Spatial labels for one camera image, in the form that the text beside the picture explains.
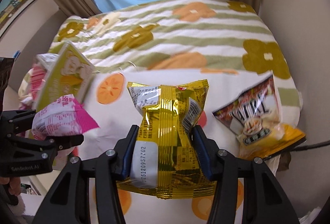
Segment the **person's left hand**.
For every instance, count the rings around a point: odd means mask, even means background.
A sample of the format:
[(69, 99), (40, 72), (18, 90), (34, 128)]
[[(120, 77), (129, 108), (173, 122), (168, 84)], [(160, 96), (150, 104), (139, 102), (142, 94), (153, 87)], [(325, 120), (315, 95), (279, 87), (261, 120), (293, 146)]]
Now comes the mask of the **person's left hand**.
[(20, 178), (4, 178), (0, 177), (1, 185), (9, 185), (8, 192), (11, 195), (18, 196), (21, 193), (21, 179)]

